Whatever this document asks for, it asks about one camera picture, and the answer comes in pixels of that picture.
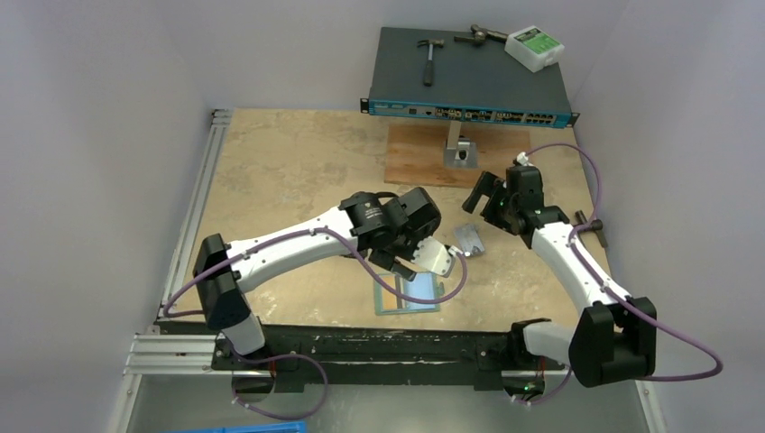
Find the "teal card holder wallet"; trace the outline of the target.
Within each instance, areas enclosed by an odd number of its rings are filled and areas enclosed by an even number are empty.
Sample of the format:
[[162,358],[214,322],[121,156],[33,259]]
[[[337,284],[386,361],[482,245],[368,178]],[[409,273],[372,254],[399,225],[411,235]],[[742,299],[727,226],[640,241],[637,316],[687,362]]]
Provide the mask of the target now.
[[[379,275],[380,279],[382,280],[381,276],[386,274],[394,273],[382,273]],[[398,293],[406,297],[433,300],[445,295],[443,284],[438,281],[436,275],[433,273],[417,272],[417,276],[414,281],[405,281],[401,276],[399,277],[401,278],[401,291]],[[383,286],[378,281],[375,281],[373,284],[373,294],[374,311],[377,316],[420,314],[437,312],[440,310],[439,304],[423,304],[418,302],[411,302],[398,296],[403,301],[403,307],[398,312],[381,312],[380,288],[383,288]]]

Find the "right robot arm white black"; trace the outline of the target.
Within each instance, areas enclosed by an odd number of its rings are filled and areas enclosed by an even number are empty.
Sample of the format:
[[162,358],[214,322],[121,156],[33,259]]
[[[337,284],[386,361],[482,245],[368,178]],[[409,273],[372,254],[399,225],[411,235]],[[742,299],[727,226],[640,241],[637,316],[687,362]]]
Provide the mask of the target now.
[[512,325],[506,354],[527,367],[540,357],[565,364],[587,388],[639,380],[656,367],[657,309],[616,283],[585,249],[569,218],[544,201],[543,180],[534,166],[513,165],[503,178],[484,171],[462,205],[503,232],[517,235],[550,268],[572,300],[579,319],[562,327],[546,318]]

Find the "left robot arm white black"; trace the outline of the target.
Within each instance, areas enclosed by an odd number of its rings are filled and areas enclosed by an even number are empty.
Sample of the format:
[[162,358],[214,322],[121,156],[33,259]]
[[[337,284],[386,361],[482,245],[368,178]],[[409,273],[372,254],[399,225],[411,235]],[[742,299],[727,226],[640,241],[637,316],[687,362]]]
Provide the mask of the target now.
[[447,247],[434,238],[441,221],[427,191],[403,195],[356,192],[338,206],[301,224],[260,237],[225,243],[210,235],[193,269],[207,327],[222,333],[245,368],[266,363],[269,345],[246,292],[304,265],[334,256],[358,254],[408,281],[407,263],[448,276],[455,264]]

